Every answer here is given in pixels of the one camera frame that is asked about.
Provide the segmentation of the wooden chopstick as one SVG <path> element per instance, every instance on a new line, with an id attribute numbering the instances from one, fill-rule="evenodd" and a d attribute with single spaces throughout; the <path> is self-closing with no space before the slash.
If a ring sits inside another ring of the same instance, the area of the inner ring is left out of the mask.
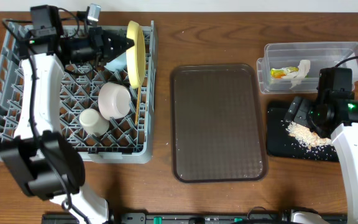
<path id="1" fill-rule="evenodd" d="M 139 123 L 139 111 L 140 111 L 140 102 L 141 102 L 141 86 L 137 89 L 137 104 L 136 104 L 136 111 L 135 111 L 135 126 Z"/>

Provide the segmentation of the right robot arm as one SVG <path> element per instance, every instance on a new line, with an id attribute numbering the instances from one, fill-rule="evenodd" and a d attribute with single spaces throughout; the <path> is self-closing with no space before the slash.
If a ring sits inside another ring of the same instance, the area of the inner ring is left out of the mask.
<path id="1" fill-rule="evenodd" d="M 341 166 L 347 198 L 347 222 L 358 223 L 358 101 L 350 68 L 323 68 L 314 102 L 295 97 L 285 120 L 329 138 Z"/>

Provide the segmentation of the white plastic cup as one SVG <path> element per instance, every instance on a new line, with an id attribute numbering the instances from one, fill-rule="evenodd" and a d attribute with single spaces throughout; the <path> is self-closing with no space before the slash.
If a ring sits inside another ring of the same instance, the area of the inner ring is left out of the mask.
<path id="1" fill-rule="evenodd" d="M 80 113 L 82 128 L 91 135 L 97 137 L 104 135 L 109 129 L 109 121 L 104 119 L 95 109 L 88 108 Z"/>

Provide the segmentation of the pink bowl with rice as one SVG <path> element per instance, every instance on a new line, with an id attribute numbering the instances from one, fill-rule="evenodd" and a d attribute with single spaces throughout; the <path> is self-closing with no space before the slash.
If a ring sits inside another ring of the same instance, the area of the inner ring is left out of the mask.
<path id="1" fill-rule="evenodd" d="M 130 111 L 131 95 L 122 85 L 105 83 L 98 95 L 99 111 L 104 119 L 121 119 Z"/>

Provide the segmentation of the white tissue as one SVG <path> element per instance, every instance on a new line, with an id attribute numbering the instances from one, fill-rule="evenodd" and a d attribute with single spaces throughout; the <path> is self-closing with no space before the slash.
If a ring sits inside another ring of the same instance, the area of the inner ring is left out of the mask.
<path id="1" fill-rule="evenodd" d="M 289 73 L 291 80 L 291 89 L 302 83 L 302 80 L 307 76 L 311 67 L 309 60 L 301 60 L 297 72 Z"/>

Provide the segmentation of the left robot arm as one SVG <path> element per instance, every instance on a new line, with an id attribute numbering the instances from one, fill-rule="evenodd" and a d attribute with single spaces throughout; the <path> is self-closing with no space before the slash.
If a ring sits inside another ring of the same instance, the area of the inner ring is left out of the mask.
<path id="1" fill-rule="evenodd" d="M 97 4 L 69 15 L 84 30 L 82 37 L 65 35 L 60 11 L 32 7 L 31 30 L 14 35 L 24 87 L 19 123 L 13 139 L 1 144 L 0 156 L 26 196 L 61 206 L 79 223 L 112 223 L 108 201 L 86 183 L 83 159 L 62 134 L 60 90 L 67 65 L 104 65 L 134 41 L 100 27 Z"/>

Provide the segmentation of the yellow round plate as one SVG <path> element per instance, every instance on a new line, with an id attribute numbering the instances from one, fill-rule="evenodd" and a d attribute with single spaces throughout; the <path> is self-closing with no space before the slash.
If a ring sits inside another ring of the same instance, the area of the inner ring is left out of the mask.
<path id="1" fill-rule="evenodd" d="M 134 45 L 126 50 L 127 73 L 130 85 L 133 89 L 142 86 L 145 78 L 145 40 L 141 26 L 130 21 L 127 26 L 128 39 L 134 41 Z"/>

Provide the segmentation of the light blue bowl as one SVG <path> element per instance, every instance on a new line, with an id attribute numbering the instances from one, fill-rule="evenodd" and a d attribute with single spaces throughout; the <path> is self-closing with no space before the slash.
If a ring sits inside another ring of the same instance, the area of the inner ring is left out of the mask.
<path id="1" fill-rule="evenodd" d="M 127 65 L 126 53 L 121 54 L 114 60 L 108 62 L 104 67 L 111 72 L 119 72 L 125 69 Z"/>

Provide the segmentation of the green snack wrapper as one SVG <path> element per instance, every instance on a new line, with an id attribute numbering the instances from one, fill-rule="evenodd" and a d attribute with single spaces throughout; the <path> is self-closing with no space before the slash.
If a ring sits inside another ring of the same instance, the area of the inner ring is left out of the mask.
<path id="1" fill-rule="evenodd" d="M 281 78 L 295 78 L 298 75 L 298 67 L 284 67 L 284 68 L 272 68 L 270 70 L 270 75 L 272 78 L 281 79 Z"/>

